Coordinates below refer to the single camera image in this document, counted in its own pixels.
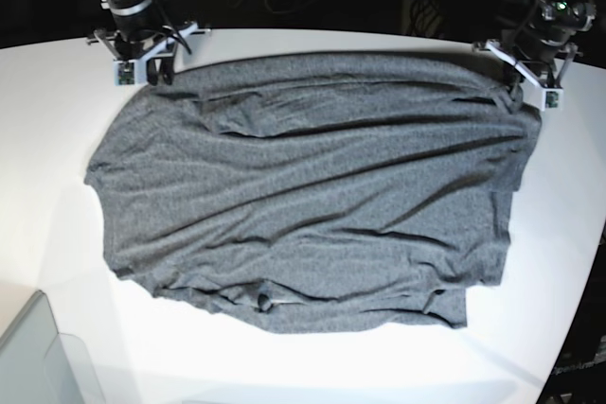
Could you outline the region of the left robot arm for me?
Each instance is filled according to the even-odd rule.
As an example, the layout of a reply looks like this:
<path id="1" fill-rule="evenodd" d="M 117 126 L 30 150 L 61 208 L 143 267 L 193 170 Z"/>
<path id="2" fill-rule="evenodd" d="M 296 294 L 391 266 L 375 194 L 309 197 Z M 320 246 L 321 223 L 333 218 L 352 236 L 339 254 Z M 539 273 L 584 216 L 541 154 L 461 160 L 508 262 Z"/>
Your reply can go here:
<path id="1" fill-rule="evenodd" d="M 491 53 L 514 72 L 514 88 L 529 83 L 539 110 L 560 109 L 562 80 L 579 54 L 573 37 L 591 29 L 597 18 L 595 0 L 500 1 L 516 7 L 521 16 L 499 38 L 475 42 L 472 49 Z"/>

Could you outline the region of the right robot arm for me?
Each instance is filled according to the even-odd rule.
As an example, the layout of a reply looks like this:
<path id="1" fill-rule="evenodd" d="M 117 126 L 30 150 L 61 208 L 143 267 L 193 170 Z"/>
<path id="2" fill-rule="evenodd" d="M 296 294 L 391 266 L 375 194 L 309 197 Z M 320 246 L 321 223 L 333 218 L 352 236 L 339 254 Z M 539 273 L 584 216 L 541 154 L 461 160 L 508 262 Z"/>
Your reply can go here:
<path id="1" fill-rule="evenodd" d="M 109 51 L 117 86 L 173 84 L 178 48 L 190 52 L 187 37 L 209 31 L 195 21 L 173 22 L 162 0 L 100 0 L 100 5 L 115 29 L 99 27 L 86 42 Z"/>

